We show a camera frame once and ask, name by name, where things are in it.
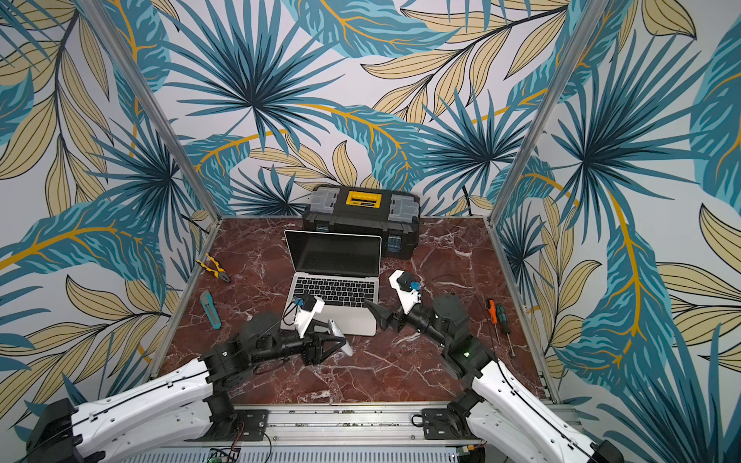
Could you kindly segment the white wireless mouse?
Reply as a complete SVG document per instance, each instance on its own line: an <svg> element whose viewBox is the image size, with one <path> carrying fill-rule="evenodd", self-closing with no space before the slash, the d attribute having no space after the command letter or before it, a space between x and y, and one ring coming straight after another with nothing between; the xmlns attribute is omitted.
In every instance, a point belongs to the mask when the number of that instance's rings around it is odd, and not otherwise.
<svg viewBox="0 0 741 463"><path fill-rule="evenodd" d="M345 334L342 332L337 322L335 322L335 320L333 319L330 319L328 320L327 323L329 326L329 334L332 337L339 339L338 345L343 355L347 357L352 357L354 351L352 347L350 346L350 344L347 342L347 338L345 337Z"/></svg>

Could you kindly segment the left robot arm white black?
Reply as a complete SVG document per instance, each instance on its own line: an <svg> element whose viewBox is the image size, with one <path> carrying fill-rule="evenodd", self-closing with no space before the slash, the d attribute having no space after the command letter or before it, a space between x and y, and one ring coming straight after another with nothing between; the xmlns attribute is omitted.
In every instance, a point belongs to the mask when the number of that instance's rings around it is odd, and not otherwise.
<svg viewBox="0 0 741 463"><path fill-rule="evenodd" d="M208 434L226 439L243 429L229 391L260 365L298 356L314 366L338 351L352 353L334 321L307 318L288 329L281 323L277 314L259 314L225 343L155 380L79 405L51 403L31 432L23 461L122 462Z"/></svg>

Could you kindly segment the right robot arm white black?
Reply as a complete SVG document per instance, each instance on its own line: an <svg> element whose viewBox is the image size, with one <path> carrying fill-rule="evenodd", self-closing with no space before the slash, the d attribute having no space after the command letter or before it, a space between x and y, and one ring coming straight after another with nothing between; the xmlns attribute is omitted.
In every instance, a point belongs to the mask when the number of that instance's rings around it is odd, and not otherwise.
<svg viewBox="0 0 741 463"><path fill-rule="evenodd" d="M390 310L370 300L364 305L379 328L409 326L442 348L444 364L464 382L462 395L448 404L456 424L499 449L511 462L623 462L611 442L594 443L532 394L474 336L469 314L454 294L444 294L430 306L403 293L401 308Z"/></svg>

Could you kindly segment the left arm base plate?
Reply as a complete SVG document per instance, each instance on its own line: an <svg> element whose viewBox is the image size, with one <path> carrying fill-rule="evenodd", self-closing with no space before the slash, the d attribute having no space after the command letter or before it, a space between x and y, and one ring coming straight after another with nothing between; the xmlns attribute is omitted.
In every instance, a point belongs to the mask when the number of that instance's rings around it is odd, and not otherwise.
<svg viewBox="0 0 741 463"><path fill-rule="evenodd" d="M189 442L262 442L268 416L267 409L237 409L231 417L213 424L204 436Z"/></svg>

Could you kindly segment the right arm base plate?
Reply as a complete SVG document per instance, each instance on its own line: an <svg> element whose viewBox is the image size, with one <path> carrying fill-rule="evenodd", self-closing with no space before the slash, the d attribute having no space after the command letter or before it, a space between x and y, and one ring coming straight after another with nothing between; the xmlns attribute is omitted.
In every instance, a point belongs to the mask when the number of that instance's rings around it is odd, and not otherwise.
<svg viewBox="0 0 741 463"><path fill-rule="evenodd" d="M470 412L455 407L425 408L420 412L421 426L428 441L476 440L468 419Z"/></svg>

